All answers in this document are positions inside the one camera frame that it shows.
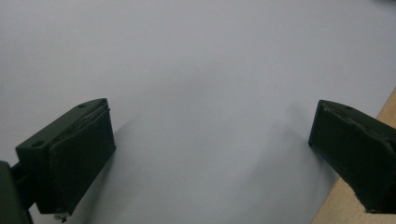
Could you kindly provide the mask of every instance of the screw hole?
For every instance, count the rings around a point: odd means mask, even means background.
[[[44,145],[44,141],[36,141],[32,144],[32,147],[40,147]]]

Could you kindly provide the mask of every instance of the white table surface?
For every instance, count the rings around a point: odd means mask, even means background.
[[[4,0],[0,158],[106,97],[118,149],[67,223],[309,223],[335,179],[317,102],[374,117],[395,39],[386,0]]]

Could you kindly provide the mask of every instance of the white surface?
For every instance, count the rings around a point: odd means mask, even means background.
[[[118,149],[68,223],[309,223],[317,101],[375,116],[395,37],[388,1],[2,1],[0,158],[107,97]]]

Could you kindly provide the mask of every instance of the wooden surface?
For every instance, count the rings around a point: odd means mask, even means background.
[[[377,119],[396,128],[396,89],[388,98]],[[342,179],[338,179],[325,203],[315,217],[314,224],[347,223],[375,224],[396,223],[396,215],[367,214],[355,193]]]

